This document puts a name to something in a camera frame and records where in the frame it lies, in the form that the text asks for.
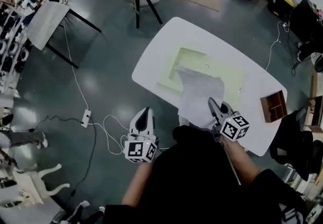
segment cardboard box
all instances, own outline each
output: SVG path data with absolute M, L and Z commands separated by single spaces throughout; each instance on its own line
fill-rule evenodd
M 272 123 L 287 115 L 286 103 L 282 90 L 270 96 L 262 97 L 260 102 L 266 123 Z

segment white sneaker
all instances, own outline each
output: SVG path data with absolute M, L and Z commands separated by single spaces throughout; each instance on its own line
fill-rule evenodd
M 83 208 L 86 208 L 86 207 L 89 207 L 90 206 L 90 203 L 88 201 L 82 201 L 80 203 L 80 205 L 83 207 Z
M 44 139 L 43 139 L 43 141 L 42 141 L 42 146 L 44 147 L 44 148 L 47 148 L 48 147 L 48 141 L 47 141 L 47 139 L 46 139 L 46 136 L 45 136 L 45 134 L 44 133 L 42 133 L 42 135 L 43 135 L 43 137 L 44 137 Z
M 105 207 L 100 206 L 100 207 L 99 207 L 99 211 L 102 211 L 102 212 L 104 213 L 104 212 L 105 212 Z
M 301 61 L 301 59 L 299 58 L 299 55 L 301 54 L 301 51 L 298 51 L 298 53 L 297 53 L 297 61 L 299 62 L 299 63 L 301 63 L 302 61 Z

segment gray pants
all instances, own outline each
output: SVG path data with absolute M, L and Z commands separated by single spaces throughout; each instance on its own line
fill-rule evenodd
M 10 140 L 10 147 L 18 147 L 28 143 L 39 144 L 44 141 L 43 133 L 34 132 L 12 132 L 12 131 L 0 131 L 2 134 L 6 135 Z

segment floor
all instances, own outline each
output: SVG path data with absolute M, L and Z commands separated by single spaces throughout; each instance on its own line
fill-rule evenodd
M 80 66 L 77 78 L 93 120 L 102 123 L 104 116 L 114 115 L 127 126 L 138 111 L 150 106 L 154 110 L 161 147 L 172 146 L 171 133 L 178 125 L 176 108 L 131 79 L 141 54 L 162 25 L 147 9 L 141 15 L 140 29 L 136 29 L 133 9 L 122 0 L 70 0 L 69 6 L 102 30 L 102 34 L 98 34 L 73 16 L 66 21 L 72 58 Z M 263 68 L 268 62 L 270 46 L 278 35 L 279 19 L 268 11 L 265 1 L 226 0 L 224 8 L 216 12 L 183 0 L 160 0 L 156 9 L 164 23 L 174 16 L 192 22 L 234 46 Z M 268 71 L 286 87 L 288 112 L 292 112 L 306 105 L 311 64 L 310 61 L 301 64 L 296 77 L 292 77 L 287 33 L 281 27 L 280 30 L 281 43 L 273 47 Z M 296 42 L 297 38 L 290 33 L 294 56 Z M 68 54 L 62 28 L 58 28 L 50 43 Z M 81 119 L 86 108 L 71 67 L 47 49 L 35 49 L 30 54 L 18 91 L 21 98 L 15 101 L 13 122 L 16 130 L 34 127 L 46 115 Z M 107 120 L 106 128 L 118 140 L 126 134 L 113 119 Z M 45 177 L 48 189 L 61 183 L 71 184 L 70 189 L 55 196 L 59 203 L 72 209 L 80 201 L 88 200 L 91 207 L 84 214 L 88 215 L 101 205 L 121 202 L 136 165 L 125 161 L 122 155 L 108 152 L 101 129 L 97 129 L 88 178 L 68 201 L 76 183 L 85 174 L 94 130 L 92 127 L 84 129 L 77 122 L 57 120 L 41 124 L 39 130 L 46 133 L 49 147 L 37 150 L 35 146 L 23 146 L 16 149 L 15 155 L 21 166 L 37 162 L 40 170 L 57 163 L 63 165 L 61 170 Z M 115 153 L 120 150 L 113 141 L 110 141 L 110 148 Z M 268 153 L 262 158 L 252 157 L 261 169 L 271 168 L 283 177 L 285 168 L 276 164 Z

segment white table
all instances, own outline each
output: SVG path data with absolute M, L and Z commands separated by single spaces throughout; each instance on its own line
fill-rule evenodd
M 36 46 L 39 50 L 43 50 L 44 47 L 48 47 L 56 55 L 62 58 L 64 61 L 68 62 L 70 65 L 78 68 L 72 61 L 67 59 L 54 47 L 48 44 L 49 39 L 60 25 L 62 20 L 65 18 L 67 13 L 71 13 L 81 21 L 85 22 L 90 27 L 94 28 L 98 32 L 101 32 L 96 26 L 91 22 L 87 21 L 76 12 L 71 10 L 68 6 L 56 2 L 45 2 L 37 11 L 35 16 L 32 18 L 31 22 L 27 27 L 27 37 L 30 42 Z
M 246 77 L 239 106 L 234 109 L 250 122 L 250 128 L 239 143 L 256 155 L 263 156 L 273 141 L 281 120 L 265 123 L 260 98 L 282 90 L 286 100 L 287 90 L 234 47 L 177 17 L 172 18 L 150 42 L 132 74 L 133 81 L 178 107 L 180 94 L 160 87 L 157 82 L 169 56 L 181 47 L 203 52 L 220 62 L 230 62 L 233 66 L 245 69 Z

